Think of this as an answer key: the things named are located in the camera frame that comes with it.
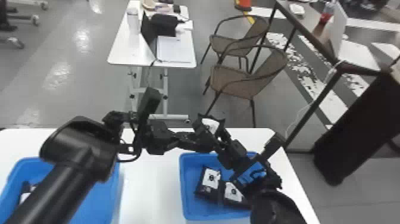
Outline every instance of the white table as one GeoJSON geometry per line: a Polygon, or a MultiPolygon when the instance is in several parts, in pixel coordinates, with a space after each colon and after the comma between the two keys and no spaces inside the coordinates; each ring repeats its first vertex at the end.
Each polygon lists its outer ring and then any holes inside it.
{"type": "MultiPolygon", "coordinates": [[[[128,8],[139,9],[139,18],[142,19],[142,13],[144,11],[139,1],[130,1],[128,8]]],[[[189,18],[189,11],[186,6],[180,6],[181,15],[185,18],[189,18]]],[[[171,15],[178,16],[180,20],[186,20],[185,18],[170,13],[171,15]]],[[[163,88],[158,89],[165,97],[163,98],[162,114],[155,114],[151,118],[155,119],[169,119],[169,120],[187,120],[188,115],[168,114],[168,68],[183,68],[192,69],[196,67],[196,56],[193,47],[192,31],[177,27],[177,38],[180,38],[182,44],[187,46],[185,49],[188,50],[187,54],[190,55],[190,63],[168,63],[158,62],[154,63],[154,67],[164,68],[164,74],[162,75],[163,88]]],[[[128,84],[129,84],[129,98],[132,103],[132,110],[137,110],[138,96],[139,93],[143,93],[145,88],[140,88],[140,80],[142,76],[142,67],[148,67],[154,61],[155,57],[147,45],[142,34],[134,34],[130,32],[130,28],[127,22],[127,14],[124,13],[120,28],[117,36],[115,37],[114,44],[110,50],[107,61],[113,65],[127,66],[129,68],[128,73],[128,84]]]]}
{"type": "MultiPolygon", "coordinates": [[[[14,164],[23,157],[38,156],[39,149],[55,129],[7,129],[0,131],[0,188],[14,164]]],[[[191,131],[191,129],[171,129],[191,131]]],[[[271,129],[228,129],[249,151],[261,152],[274,132],[271,129]]],[[[123,139],[130,141],[133,133],[126,129],[123,139]]],[[[184,224],[179,181],[179,155],[187,151],[173,149],[165,155],[148,155],[143,151],[140,159],[121,165],[123,192],[120,209],[114,223],[184,224]]],[[[283,148],[270,159],[272,168],[282,178],[282,192],[296,202],[307,224],[320,224],[313,207],[283,148]]]]}

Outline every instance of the metal frame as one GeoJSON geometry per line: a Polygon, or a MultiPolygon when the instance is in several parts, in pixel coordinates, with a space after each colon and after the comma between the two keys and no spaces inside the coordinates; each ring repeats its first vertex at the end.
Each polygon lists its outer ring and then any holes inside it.
{"type": "MultiPolygon", "coordinates": [[[[221,56],[218,58],[218,63],[217,64],[222,64],[223,60],[225,59],[226,56],[228,56],[229,51],[234,51],[236,49],[245,49],[245,48],[258,48],[258,50],[261,50],[261,48],[270,48],[270,49],[275,49],[276,51],[280,51],[285,57],[286,54],[283,53],[280,49],[277,49],[273,46],[268,46],[268,45],[254,45],[254,46],[248,46],[248,47],[243,47],[243,48],[234,48],[234,49],[229,49],[227,50],[227,48],[225,48],[224,52],[222,52],[221,56]]],[[[282,66],[281,68],[279,68],[278,70],[272,72],[271,74],[269,74],[268,76],[272,76],[274,74],[278,74],[280,71],[282,71],[285,67],[286,67],[287,62],[285,63],[284,66],[282,66]]],[[[206,88],[204,89],[203,95],[205,94],[205,92],[207,91],[207,89],[210,87],[210,79],[211,76],[208,77],[208,80],[206,82],[206,88]]],[[[247,82],[247,81],[253,81],[253,80],[258,80],[258,79],[265,79],[265,76],[258,76],[258,77],[247,77],[246,79],[241,79],[241,80],[235,80],[235,81],[231,81],[226,83],[224,86],[222,86],[222,88],[218,91],[215,92],[215,97],[212,100],[212,103],[210,104],[210,106],[207,109],[207,112],[205,113],[205,115],[207,116],[211,109],[213,109],[215,103],[217,102],[218,98],[220,97],[220,95],[223,93],[224,89],[226,87],[228,87],[229,85],[233,84],[233,83],[238,83],[238,82],[247,82]]],[[[253,127],[257,127],[257,123],[256,123],[256,119],[255,119],[255,103],[254,103],[254,99],[249,99],[250,101],[250,107],[252,109],[252,121],[253,121],[253,127]]]]}
{"type": "Polygon", "coordinates": [[[10,43],[20,49],[23,49],[25,47],[25,44],[22,43],[22,41],[13,36],[7,36],[7,37],[0,36],[0,43],[10,43]]]}
{"type": "MultiPolygon", "coordinates": [[[[281,13],[287,18],[287,20],[289,20],[290,23],[293,24],[292,32],[290,33],[289,39],[287,40],[287,43],[285,45],[285,50],[287,49],[290,42],[292,41],[296,30],[299,30],[315,46],[315,48],[317,48],[322,53],[322,55],[330,63],[336,64],[339,61],[337,58],[333,57],[331,54],[329,54],[328,52],[323,50],[324,49],[323,44],[320,41],[314,41],[315,37],[292,14],[290,14],[290,12],[288,12],[285,8],[283,8],[283,6],[280,3],[278,3],[277,0],[275,2],[274,8],[271,13],[271,17],[269,19],[270,27],[271,27],[271,24],[272,24],[272,21],[274,19],[274,15],[275,15],[275,12],[277,9],[279,9],[281,11],[281,13]]],[[[258,55],[259,55],[259,51],[257,51],[256,56],[254,57],[253,65],[255,64],[256,60],[258,59],[258,55]]],[[[388,75],[390,73],[390,68],[388,67],[387,69],[384,69],[381,71],[373,71],[373,70],[365,69],[362,67],[354,66],[354,65],[348,64],[346,62],[338,65],[338,67],[336,68],[336,73],[328,81],[325,88],[319,94],[317,99],[311,104],[310,108],[304,114],[303,118],[299,121],[299,123],[294,128],[293,132],[287,138],[287,140],[283,146],[283,148],[285,150],[287,150],[287,147],[295,139],[295,137],[300,132],[300,130],[304,127],[306,122],[310,119],[310,117],[318,109],[322,100],[325,99],[326,95],[329,93],[330,90],[332,90],[332,88],[335,86],[335,84],[339,81],[340,77],[344,73],[361,74],[361,75],[367,75],[367,76],[384,76],[384,75],[388,75]]]]}
{"type": "MultiPolygon", "coordinates": [[[[220,26],[221,26],[224,22],[229,21],[229,20],[234,20],[234,19],[237,19],[237,18],[244,18],[244,17],[255,17],[255,18],[264,19],[264,17],[260,17],[260,16],[257,16],[257,15],[237,15],[237,16],[225,18],[225,19],[221,20],[221,21],[217,24],[217,27],[215,28],[215,31],[214,31],[214,35],[216,35],[216,34],[218,33],[218,29],[220,28],[220,26]]],[[[250,36],[250,37],[247,37],[247,38],[242,38],[242,39],[238,39],[238,40],[236,40],[236,41],[233,41],[233,42],[229,43],[229,44],[225,47],[224,51],[226,51],[226,49],[227,49],[228,47],[230,47],[232,44],[238,43],[238,42],[242,42],[242,41],[245,41],[245,40],[248,40],[248,39],[261,38],[262,41],[261,41],[260,44],[263,44],[263,43],[264,43],[264,38],[265,38],[265,33],[266,33],[266,32],[262,32],[262,33],[260,33],[259,35],[256,35],[256,36],[250,36]]],[[[203,62],[204,62],[204,60],[205,60],[205,56],[207,55],[207,53],[208,53],[208,51],[210,50],[210,48],[211,48],[211,42],[208,44],[207,49],[205,50],[204,55],[203,55],[203,57],[201,58],[200,64],[203,64],[203,62]]],[[[242,69],[242,61],[241,61],[241,58],[242,58],[242,57],[238,57],[238,60],[239,60],[239,68],[240,68],[240,69],[242,69]]],[[[243,58],[245,58],[245,60],[246,60],[246,72],[250,73],[250,72],[249,72],[249,59],[248,59],[246,56],[244,56],[243,58]]]]}
{"type": "Polygon", "coordinates": [[[49,8],[49,2],[45,0],[7,0],[11,3],[23,4],[23,5],[35,5],[41,7],[42,10],[49,8]]]}
{"type": "MultiPolygon", "coordinates": [[[[132,67],[129,67],[128,73],[128,97],[130,99],[131,108],[133,111],[138,110],[139,94],[146,91],[146,88],[140,87],[140,80],[142,78],[142,67],[137,67],[136,73],[133,73],[132,67]]],[[[189,115],[187,114],[168,114],[168,68],[164,68],[162,75],[162,89],[158,89],[162,94],[162,114],[151,114],[149,119],[160,120],[184,120],[189,122],[189,115]]]]}
{"type": "Polygon", "coordinates": [[[28,20],[34,26],[39,25],[39,16],[38,15],[9,15],[7,14],[8,19],[10,20],[28,20]]]}

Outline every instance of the black stand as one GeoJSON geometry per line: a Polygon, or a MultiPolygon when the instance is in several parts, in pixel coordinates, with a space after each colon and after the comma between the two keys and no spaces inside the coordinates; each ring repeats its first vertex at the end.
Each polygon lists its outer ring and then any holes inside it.
{"type": "Polygon", "coordinates": [[[340,184],[400,132],[400,83],[378,77],[312,149],[331,185],[340,184]]]}

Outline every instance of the water bottle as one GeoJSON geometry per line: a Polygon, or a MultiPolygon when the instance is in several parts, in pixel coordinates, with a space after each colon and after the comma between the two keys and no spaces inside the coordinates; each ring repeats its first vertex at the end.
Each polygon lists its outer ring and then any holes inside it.
{"type": "Polygon", "coordinates": [[[329,21],[329,19],[334,15],[335,3],[336,3],[335,0],[332,0],[332,2],[325,3],[324,11],[321,14],[320,23],[326,24],[329,21]]]}

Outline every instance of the blue plastic tray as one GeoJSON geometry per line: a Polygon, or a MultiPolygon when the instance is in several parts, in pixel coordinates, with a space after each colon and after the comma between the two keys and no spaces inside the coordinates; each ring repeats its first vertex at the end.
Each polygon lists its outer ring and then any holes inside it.
{"type": "MultiPolygon", "coordinates": [[[[18,161],[0,196],[0,223],[4,223],[19,203],[22,183],[39,183],[51,171],[53,165],[39,158],[23,158],[18,161]]],[[[110,224],[118,197],[119,163],[106,183],[96,183],[87,195],[70,223],[110,224]]]]}
{"type": "Polygon", "coordinates": [[[180,193],[182,196],[183,215],[187,220],[221,220],[249,217],[250,211],[232,209],[213,204],[195,196],[195,190],[201,177],[203,166],[222,171],[222,178],[227,181],[233,171],[226,170],[214,154],[184,153],[179,158],[180,193]]]}

